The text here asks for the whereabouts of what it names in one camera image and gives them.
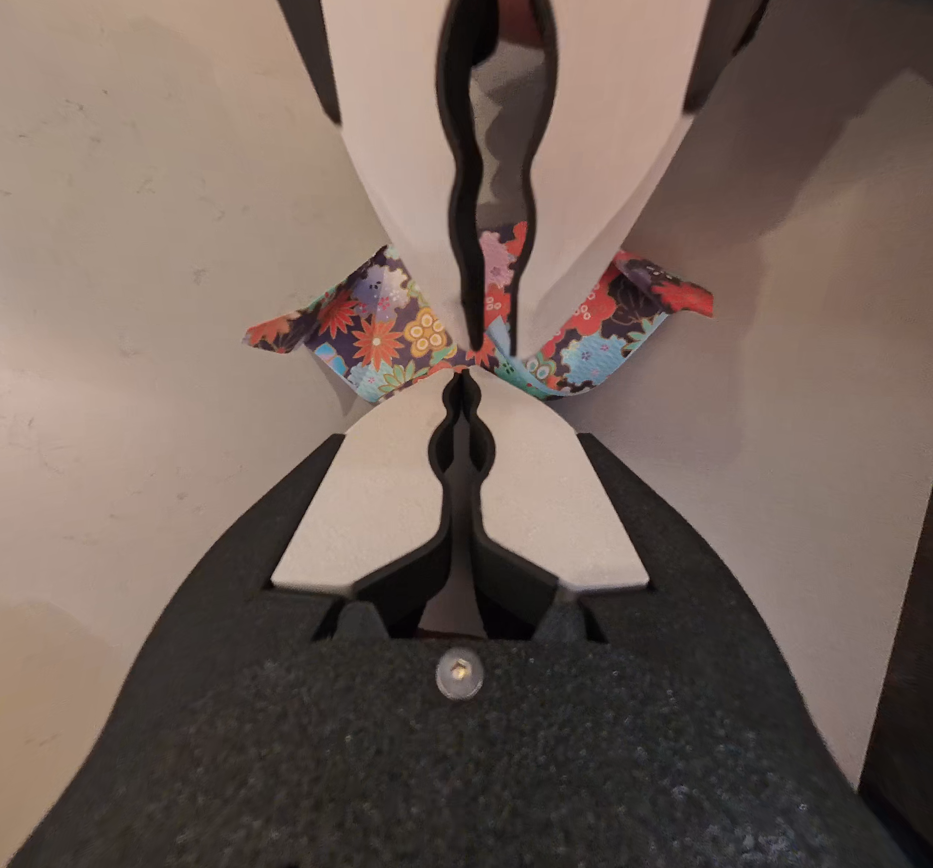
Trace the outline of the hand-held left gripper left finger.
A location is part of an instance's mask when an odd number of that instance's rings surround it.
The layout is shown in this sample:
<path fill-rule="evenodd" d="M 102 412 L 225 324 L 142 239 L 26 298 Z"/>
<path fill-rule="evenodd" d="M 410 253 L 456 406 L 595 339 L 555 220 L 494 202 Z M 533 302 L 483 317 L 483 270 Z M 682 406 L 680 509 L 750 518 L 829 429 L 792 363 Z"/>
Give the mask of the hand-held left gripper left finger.
<path fill-rule="evenodd" d="M 427 602 L 443 588 L 459 387 L 457 372 L 437 372 L 346 431 L 272 574 L 275 588 L 370 602 Z"/>

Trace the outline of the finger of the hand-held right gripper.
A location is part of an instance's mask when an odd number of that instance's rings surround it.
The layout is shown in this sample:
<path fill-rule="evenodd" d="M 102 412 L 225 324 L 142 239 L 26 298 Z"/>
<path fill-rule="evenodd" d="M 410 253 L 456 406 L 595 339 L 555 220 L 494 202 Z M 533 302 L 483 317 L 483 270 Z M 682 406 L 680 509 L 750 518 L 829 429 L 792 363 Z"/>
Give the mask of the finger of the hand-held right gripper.
<path fill-rule="evenodd" d="M 711 0 L 547 0 L 551 109 L 529 163 L 530 253 L 516 353 L 543 348 L 611 264 L 692 118 L 684 101 Z"/>
<path fill-rule="evenodd" d="M 469 82 L 485 0 L 321 0 L 344 145 L 389 242 L 462 346 L 484 339 Z"/>

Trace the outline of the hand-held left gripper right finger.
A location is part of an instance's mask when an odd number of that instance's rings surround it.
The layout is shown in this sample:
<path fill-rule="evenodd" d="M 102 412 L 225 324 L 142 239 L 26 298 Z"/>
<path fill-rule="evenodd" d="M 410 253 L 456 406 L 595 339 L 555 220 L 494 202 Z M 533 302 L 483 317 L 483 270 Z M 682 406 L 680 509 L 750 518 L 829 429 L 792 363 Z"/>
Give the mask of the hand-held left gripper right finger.
<path fill-rule="evenodd" d="M 466 373 L 474 578 L 501 605 L 644 590 L 649 575 L 581 438 L 542 400 Z"/>

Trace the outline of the floral origami paper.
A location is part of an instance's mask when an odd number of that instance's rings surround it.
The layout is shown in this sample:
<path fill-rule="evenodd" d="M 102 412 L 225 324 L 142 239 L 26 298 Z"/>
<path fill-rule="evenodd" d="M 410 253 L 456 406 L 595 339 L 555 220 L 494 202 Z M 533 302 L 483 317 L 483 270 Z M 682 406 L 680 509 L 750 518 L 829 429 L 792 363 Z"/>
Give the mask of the floral origami paper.
<path fill-rule="evenodd" d="M 486 279 L 480 350 L 460 347 L 451 337 L 390 244 L 309 305 L 250 327 L 243 342 L 277 354 L 304 347 L 374 404 L 437 372 L 474 366 L 547 400 L 597 388 L 668 316 L 713 315 L 709 291 L 621 250 L 541 349 L 523 358 L 510 355 L 507 316 L 526 230 L 522 221 L 481 233 Z"/>

